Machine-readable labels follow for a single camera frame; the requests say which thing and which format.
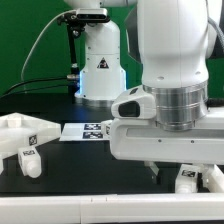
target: green backdrop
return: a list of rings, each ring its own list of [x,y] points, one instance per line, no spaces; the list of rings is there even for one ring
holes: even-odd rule
[[[0,94],[20,82],[23,63],[37,36],[57,14],[69,10],[63,0],[0,1]],[[142,66],[127,54],[124,19],[131,8],[109,9],[112,20],[121,29],[121,65],[127,71],[127,87],[140,84]],[[77,41],[78,61],[84,66],[84,40]],[[207,62],[210,72],[210,97],[224,97],[223,59]],[[70,71],[69,49],[65,26],[52,24],[38,44],[25,70],[25,80],[58,77]],[[29,88],[43,87],[29,85]],[[42,92],[66,92],[66,88]]]

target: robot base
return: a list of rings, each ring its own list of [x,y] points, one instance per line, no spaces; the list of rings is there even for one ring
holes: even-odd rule
[[[112,100],[90,100],[90,99],[86,99],[83,96],[81,96],[80,94],[76,93],[75,94],[75,102],[78,104],[83,104],[86,106],[90,106],[90,107],[108,107],[110,108],[113,104],[114,101]]]

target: white 3d-printed part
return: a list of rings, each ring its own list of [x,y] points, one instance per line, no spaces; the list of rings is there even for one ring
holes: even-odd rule
[[[19,113],[0,117],[0,155],[2,159],[18,153],[18,149],[37,146],[61,136],[60,124]]]
[[[2,174],[3,170],[4,170],[3,159],[2,159],[2,156],[0,155],[0,175]]]
[[[41,175],[41,158],[34,146],[19,148],[18,159],[24,176],[37,178]]]

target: black tabletop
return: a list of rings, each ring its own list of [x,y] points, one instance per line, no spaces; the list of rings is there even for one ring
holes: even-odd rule
[[[110,108],[72,104],[67,94],[25,94],[0,100],[1,116],[14,112],[57,122],[62,128],[65,123],[112,119]],[[37,150],[42,160],[42,174],[37,179],[23,176],[17,155],[4,160],[1,197],[174,193],[180,167],[157,163],[160,183],[155,184],[143,162],[116,160],[108,141],[60,142],[57,139],[38,146]]]

